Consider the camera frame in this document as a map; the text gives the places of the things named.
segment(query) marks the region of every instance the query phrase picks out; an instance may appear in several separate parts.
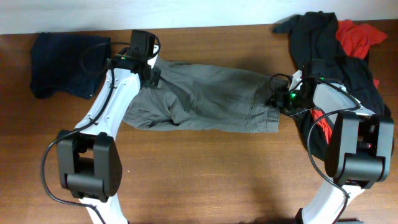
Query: white background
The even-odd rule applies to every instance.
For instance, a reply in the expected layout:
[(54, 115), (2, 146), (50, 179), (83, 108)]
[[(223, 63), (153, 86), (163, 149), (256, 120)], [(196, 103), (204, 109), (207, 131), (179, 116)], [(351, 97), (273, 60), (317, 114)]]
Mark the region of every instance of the white background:
[(272, 24), (307, 11), (397, 19), (398, 0), (0, 0), (0, 34)]

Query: brown surface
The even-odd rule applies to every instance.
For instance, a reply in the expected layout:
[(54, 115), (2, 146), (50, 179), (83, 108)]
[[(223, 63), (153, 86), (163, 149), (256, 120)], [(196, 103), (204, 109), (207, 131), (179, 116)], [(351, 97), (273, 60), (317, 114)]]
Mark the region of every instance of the brown surface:
[[(374, 46), (370, 68), (398, 122), (398, 22), (372, 22), (389, 38)], [(153, 30), (160, 56), (266, 75), (294, 73), (285, 35), (271, 26)], [(90, 34), (128, 41), (130, 31)], [(55, 203), (39, 179), (40, 157), (59, 129), (71, 129), (94, 99), (57, 93), (46, 100), (29, 89), (29, 49), (36, 35), (0, 36), (0, 222), (90, 223), (87, 212)], [(277, 134), (221, 131), (139, 131), (122, 124), (118, 139), (124, 175), (119, 199), (133, 223), (238, 223), (293, 217), (322, 182), (310, 165), (297, 129), (281, 116)], [(358, 197), (343, 217), (398, 222), (398, 158), (388, 179)], [(47, 161), (54, 194), (72, 199), (58, 180), (55, 152)]]

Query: gray garment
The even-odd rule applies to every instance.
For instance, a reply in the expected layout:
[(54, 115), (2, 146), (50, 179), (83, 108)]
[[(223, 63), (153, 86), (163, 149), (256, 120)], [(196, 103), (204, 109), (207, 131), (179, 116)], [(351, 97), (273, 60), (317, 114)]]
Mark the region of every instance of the gray garment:
[[(265, 106), (270, 77), (212, 65), (167, 62), (156, 89), (143, 88), (123, 121), (153, 131), (207, 130), (239, 133), (278, 132), (279, 110)], [(273, 88), (287, 82), (276, 79)]]

